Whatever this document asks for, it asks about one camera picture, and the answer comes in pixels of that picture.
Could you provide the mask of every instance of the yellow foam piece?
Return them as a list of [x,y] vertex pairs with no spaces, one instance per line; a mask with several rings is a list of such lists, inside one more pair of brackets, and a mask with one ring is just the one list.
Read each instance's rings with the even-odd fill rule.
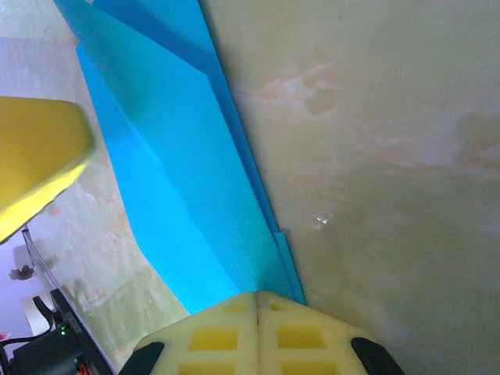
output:
[[258,291],[145,337],[162,342],[152,375],[366,375],[351,347],[372,338],[331,316]]
[[95,148],[73,103],[0,97],[0,241],[80,176]]

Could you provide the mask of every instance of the blue foam board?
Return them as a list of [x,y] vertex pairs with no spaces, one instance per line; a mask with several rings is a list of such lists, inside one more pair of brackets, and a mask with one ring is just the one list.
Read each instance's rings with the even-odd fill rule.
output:
[[83,0],[56,4],[134,236],[188,312],[242,291],[294,298],[206,75]]
[[197,0],[95,0],[94,6],[175,53],[206,74],[243,167],[282,258],[294,299],[305,303],[291,252],[280,232],[257,170],[216,49]]

